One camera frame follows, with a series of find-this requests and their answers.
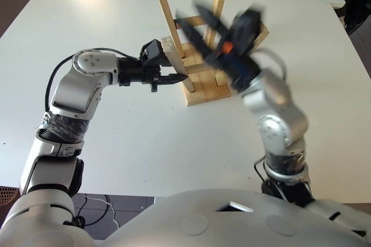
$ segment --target black tape wrap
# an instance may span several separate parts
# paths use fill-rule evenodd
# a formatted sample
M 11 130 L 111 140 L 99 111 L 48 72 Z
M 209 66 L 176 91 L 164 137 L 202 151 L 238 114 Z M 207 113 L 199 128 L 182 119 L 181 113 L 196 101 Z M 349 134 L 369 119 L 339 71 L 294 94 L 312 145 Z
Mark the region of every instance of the black tape wrap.
M 305 152 L 290 156 L 279 156 L 267 153 L 265 161 L 268 166 L 277 173 L 283 175 L 295 175 L 304 168 Z
M 83 140 L 90 121 L 46 112 L 40 123 L 40 137 L 56 143 L 75 144 Z

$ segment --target orange part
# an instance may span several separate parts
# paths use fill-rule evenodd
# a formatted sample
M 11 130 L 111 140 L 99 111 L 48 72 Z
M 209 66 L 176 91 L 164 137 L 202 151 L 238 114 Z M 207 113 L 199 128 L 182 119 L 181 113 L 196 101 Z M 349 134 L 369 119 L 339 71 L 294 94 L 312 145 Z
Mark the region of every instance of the orange part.
M 223 47 L 222 47 L 222 52 L 224 54 L 228 54 L 230 51 L 232 51 L 233 49 L 233 44 L 232 42 L 229 42 L 229 41 L 225 41 L 225 43 L 223 44 Z

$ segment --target wooden rack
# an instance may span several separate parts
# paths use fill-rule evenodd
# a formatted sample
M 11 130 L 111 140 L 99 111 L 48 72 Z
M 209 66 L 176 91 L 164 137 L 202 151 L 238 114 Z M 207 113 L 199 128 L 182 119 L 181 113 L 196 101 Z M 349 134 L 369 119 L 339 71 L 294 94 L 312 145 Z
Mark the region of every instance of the wooden rack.
M 201 55 L 190 43 L 181 43 L 177 30 L 180 25 L 170 11 L 168 0 L 158 0 L 168 24 L 171 37 L 161 39 L 163 51 L 178 73 L 187 74 L 188 78 L 183 81 L 183 93 L 188 106 L 201 104 L 231 96 L 231 89 L 227 85 L 227 77 L 221 71 L 216 71 L 207 66 Z M 220 18 L 224 0 L 213 0 L 212 11 Z M 200 16 L 188 17 L 194 26 L 204 25 Z M 209 47 L 214 47 L 215 31 L 211 28 L 206 30 L 205 42 Z M 261 33 L 255 41 L 255 48 L 268 35 L 267 28 L 263 25 Z

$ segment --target floor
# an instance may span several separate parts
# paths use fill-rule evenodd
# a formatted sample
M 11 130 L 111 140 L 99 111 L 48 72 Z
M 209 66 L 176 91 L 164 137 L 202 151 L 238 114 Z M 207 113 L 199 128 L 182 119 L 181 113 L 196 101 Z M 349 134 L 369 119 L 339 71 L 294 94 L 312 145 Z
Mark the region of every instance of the floor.
M 22 10 L 23 6 L 29 0 L 0 0 L 1 16 L 0 16 L 0 36 L 9 27 L 11 22 L 16 18 L 18 13 Z M 365 66 L 368 74 L 371 76 L 371 18 L 368 20 L 351 36 L 350 39 L 357 50 L 363 65 Z M 103 195 L 88 194 L 88 197 L 105 199 Z M 115 219 L 119 225 L 122 226 L 127 223 L 130 219 L 137 216 L 141 211 L 153 204 L 153 197 L 130 197 L 130 196 L 109 196 L 113 208 L 115 210 Z M 75 204 L 76 213 L 79 212 L 85 197 L 82 194 L 77 194 L 73 197 Z M 0 207 L 0 226 L 8 213 L 12 204 Z M 353 207 L 364 210 L 371 214 L 370 204 L 353 204 Z M 94 201 L 89 199 L 86 205 L 81 209 L 80 215 L 85 217 L 86 223 L 91 223 L 97 220 L 106 208 L 105 203 L 101 201 Z M 96 224 L 86 227 L 87 232 L 94 239 L 105 239 L 116 229 L 116 226 L 112 220 L 111 208 L 107 214 Z
M 94 199 L 106 200 L 104 195 L 87 194 L 88 197 Z M 134 196 L 117 196 L 109 195 L 110 203 L 115 210 L 115 220 L 122 227 L 128 221 L 132 220 L 140 212 L 148 208 L 154 203 L 154 197 L 134 197 Z M 72 200 L 75 205 L 76 215 L 85 202 L 83 194 L 76 194 Z M 93 223 L 99 219 L 106 209 L 106 204 L 101 201 L 88 199 L 85 206 L 81 209 L 80 214 L 85 218 L 86 224 Z M 106 239 L 116 229 L 116 225 L 112 220 L 113 212 L 109 208 L 107 214 L 96 224 L 85 227 L 85 230 L 94 239 Z

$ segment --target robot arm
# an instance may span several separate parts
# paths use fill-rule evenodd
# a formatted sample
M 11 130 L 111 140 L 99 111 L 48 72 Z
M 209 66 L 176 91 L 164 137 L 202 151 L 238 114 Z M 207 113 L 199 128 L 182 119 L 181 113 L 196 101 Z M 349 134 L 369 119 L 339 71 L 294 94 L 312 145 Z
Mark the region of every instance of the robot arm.
M 215 49 L 206 46 L 186 19 L 178 16 L 177 21 L 204 61 L 228 75 L 231 86 L 256 118 L 265 149 L 262 161 L 268 176 L 267 180 L 263 179 L 262 192 L 319 214 L 365 237 L 371 224 L 369 215 L 335 201 L 317 201 L 312 196 L 305 163 L 304 134 L 308 121 L 293 102 L 285 76 L 280 78 L 268 68 L 261 69 L 249 57 L 260 33 L 260 12 L 246 10 L 234 19 L 228 30 L 211 11 L 201 5 L 195 7 L 204 22 L 221 36 Z
M 36 131 L 20 181 L 22 197 L 13 205 L 0 230 L 1 246 L 89 246 L 91 237 L 76 218 L 71 197 L 79 190 L 83 161 L 77 156 L 106 86 L 131 82 L 158 85 L 180 82 L 187 76 L 161 75 L 170 66 L 159 41 L 144 45 L 139 59 L 117 58 L 98 50 L 72 57 L 72 67 L 58 84 Z M 39 236 L 52 233 L 50 236 Z
M 181 74 L 161 76 L 160 65 L 170 63 L 156 40 L 144 45 L 139 59 L 117 58 L 98 50 L 75 54 L 70 72 L 58 84 L 50 110 L 45 112 L 36 132 L 21 177 L 21 193 L 47 186 L 74 195 L 83 169 L 83 162 L 77 156 L 103 89 L 109 85 L 129 86 L 131 82 L 141 82 L 150 84 L 151 91 L 156 92 L 158 85 L 186 78 Z

